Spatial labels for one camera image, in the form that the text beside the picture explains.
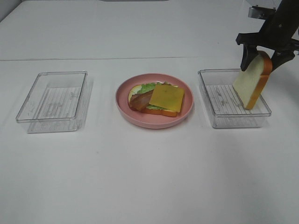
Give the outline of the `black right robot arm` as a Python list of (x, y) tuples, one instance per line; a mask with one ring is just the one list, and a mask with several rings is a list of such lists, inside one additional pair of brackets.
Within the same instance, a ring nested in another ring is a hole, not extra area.
[(265, 20), (257, 33), (239, 33), (238, 45), (243, 45), (241, 70), (245, 71), (258, 55), (257, 46), (274, 50), (271, 58), (272, 69), (295, 57), (299, 50), (299, 41), (292, 38), (299, 28), (299, 2), (283, 0), (278, 8), (265, 8), (255, 5), (249, 8), (248, 17)]

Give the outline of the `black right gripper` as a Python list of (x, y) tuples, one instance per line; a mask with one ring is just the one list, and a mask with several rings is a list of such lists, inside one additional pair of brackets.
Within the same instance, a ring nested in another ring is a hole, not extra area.
[(252, 60), (258, 55), (256, 46), (275, 50), (271, 58), (272, 71), (295, 57), (294, 51), (299, 50), (299, 41), (292, 36), (299, 27), (299, 18), (270, 16), (259, 32), (239, 33), (236, 38), (238, 45), (243, 45), (241, 70), (245, 71)]

